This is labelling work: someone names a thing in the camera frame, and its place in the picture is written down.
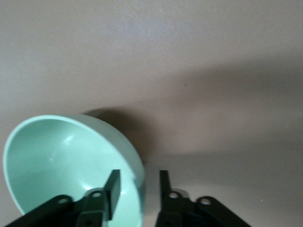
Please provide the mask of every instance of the mint green bowl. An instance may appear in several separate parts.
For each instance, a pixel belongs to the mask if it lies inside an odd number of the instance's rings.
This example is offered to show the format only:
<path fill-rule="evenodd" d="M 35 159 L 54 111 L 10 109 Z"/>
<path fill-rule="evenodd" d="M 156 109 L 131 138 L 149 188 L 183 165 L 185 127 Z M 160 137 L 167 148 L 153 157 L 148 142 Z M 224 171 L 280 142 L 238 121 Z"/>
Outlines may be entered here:
<path fill-rule="evenodd" d="M 121 193 L 109 227 L 140 227 L 144 169 L 128 139 L 111 125 L 86 115 L 30 118 L 10 134 L 4 175 L 22 214 L 60 194 L 80 200 L 121 170 Z"/>

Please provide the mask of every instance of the gray surface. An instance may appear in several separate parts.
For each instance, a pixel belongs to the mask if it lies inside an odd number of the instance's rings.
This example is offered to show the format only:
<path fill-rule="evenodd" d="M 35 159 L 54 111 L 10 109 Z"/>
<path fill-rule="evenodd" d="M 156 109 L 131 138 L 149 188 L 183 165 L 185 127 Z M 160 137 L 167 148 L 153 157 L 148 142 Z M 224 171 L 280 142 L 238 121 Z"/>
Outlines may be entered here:
<path fill-rule="evenodd" d="M 41 114 L 89 113 L 145 163 L 256 227 L 303 223 L 303 2 L 2 1 L 0 144 Z M 16 217 L 0 175 L 0 226 Z"/>

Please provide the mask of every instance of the plastic bowl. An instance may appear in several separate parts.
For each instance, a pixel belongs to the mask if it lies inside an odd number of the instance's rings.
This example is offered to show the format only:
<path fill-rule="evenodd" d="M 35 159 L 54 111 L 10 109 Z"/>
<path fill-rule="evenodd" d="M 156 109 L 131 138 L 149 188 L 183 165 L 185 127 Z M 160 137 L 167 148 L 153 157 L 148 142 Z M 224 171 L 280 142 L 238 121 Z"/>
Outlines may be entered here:
<path fill-rule="evenodd" d="M 113 169 L 120 169 L 120 198 L 108 226 L 142 225 L 141 160 L 122 133 L 97 118 L 42 115 L 22 122 L 7 140 L 3 166 L 22 214 L 60 194 L 80 200 L 87 190 L 103 187 Z"/>

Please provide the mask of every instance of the bowl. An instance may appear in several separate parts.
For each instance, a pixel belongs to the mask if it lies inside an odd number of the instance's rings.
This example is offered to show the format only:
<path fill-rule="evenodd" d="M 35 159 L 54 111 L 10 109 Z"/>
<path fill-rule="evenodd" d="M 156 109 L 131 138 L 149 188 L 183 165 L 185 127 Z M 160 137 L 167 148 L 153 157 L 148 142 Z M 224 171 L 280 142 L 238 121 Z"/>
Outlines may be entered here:
<path fill-rule="evenodd" d="M 6 142 L 3 168 L 22 214 L 61 194 L 78 201 L 86 191 L 103 187 L 113 169 L 120 169 L 120 197 L 108 226 L 142 225 L 142 162 L 122 133 L 97 118 L 42 115 L 22 122 Z"/>

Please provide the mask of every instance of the beige tabletop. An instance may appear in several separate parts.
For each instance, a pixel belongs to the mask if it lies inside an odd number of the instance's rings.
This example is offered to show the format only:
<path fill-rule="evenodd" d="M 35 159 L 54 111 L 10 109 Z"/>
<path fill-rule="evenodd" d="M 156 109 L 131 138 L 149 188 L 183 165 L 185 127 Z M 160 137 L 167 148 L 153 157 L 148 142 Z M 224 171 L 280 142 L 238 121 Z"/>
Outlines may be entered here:
<path fill-rule="evenodd" d="M 0 146 L 32 116 L 97 116 L 144 162 L 144 227 L 160 209 L 160 169 L 253 227 L 301 227 L 302 11 L 288 0 L 3 0 Z M 20 213 L 1 172 L 4 226 Z"/>

